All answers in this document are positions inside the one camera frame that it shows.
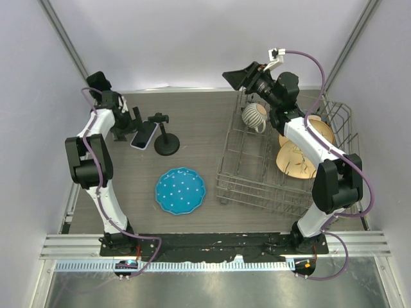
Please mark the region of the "lavender smartphone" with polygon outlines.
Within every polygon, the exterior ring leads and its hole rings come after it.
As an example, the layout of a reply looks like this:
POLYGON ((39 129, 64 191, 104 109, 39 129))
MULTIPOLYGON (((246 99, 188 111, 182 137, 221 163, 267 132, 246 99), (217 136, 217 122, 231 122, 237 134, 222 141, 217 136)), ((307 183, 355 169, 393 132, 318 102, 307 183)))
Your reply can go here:
POLYGON ((146 150, 152 140, 152 137, 155 135, 158 126, 158 123, 143 121, 142 128, 136 132, 130 146, 137 150, 146 150))

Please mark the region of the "black phone stand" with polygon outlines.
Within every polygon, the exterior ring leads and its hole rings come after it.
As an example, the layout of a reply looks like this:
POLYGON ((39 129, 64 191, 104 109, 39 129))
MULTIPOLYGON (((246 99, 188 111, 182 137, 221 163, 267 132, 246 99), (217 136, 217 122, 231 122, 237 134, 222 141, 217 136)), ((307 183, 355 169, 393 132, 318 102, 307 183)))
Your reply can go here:
POLYGON ((158 136, 154 142, 155 151, 161 156, 170 156, 175 154, 180 148, 179 138, 172 134, 166 132, 164 123, 169 123, 169 116, 163 115, 157 112, 155 115, 148 118, 151 123, 157 123, 159 125, 161 134, 158 136))

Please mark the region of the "black smartphone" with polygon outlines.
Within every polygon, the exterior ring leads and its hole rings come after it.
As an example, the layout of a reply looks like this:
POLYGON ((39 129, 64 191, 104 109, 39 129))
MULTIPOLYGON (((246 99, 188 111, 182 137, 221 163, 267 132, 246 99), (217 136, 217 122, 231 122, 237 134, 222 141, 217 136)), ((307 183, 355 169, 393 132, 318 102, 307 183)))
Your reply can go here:
POLYGON ((86 78, 86 82, 89 87, 97 89, 99 91, 106 91, 112 88, 111 83, 106 78, 102 71, 97 71, 94 74, 89 75, 86 78))

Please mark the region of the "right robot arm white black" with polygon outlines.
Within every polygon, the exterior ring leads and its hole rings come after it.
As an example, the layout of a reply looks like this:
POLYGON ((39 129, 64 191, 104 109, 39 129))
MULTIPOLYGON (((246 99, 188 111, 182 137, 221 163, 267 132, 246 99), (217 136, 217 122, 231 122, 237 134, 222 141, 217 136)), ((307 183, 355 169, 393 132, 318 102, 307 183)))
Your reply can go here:
POLYGON ((313 203, 290 232, 292 250, 305 253, 333 217, 362 199, 362 160, 336 148, 309 123, 297 104, 299 78, 294 73, 283 72, 273 79, 265 65, 252 62, 222 76, 234 90, 244 89, 268 103, 272 127, 292 141, 317 172, 311 190, 313 203))

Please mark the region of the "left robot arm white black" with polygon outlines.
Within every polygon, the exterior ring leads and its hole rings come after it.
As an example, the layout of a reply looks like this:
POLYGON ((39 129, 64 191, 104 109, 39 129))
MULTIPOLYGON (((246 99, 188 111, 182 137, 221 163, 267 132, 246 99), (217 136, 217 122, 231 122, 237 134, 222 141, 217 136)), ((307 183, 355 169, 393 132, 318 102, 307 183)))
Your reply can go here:
POLYGON ((114 192, 114 166, 105 143, 110 130, 121 122, 128 109, 117 92, 82 89, 86 90, 99 94, 101 102, 89 103, 87 124, 77 136, 65 140, 69 172, 98 209, 103 222, 103 235, 99 238, 103 252, 129 256, 137 249, 137 239, 114 192))

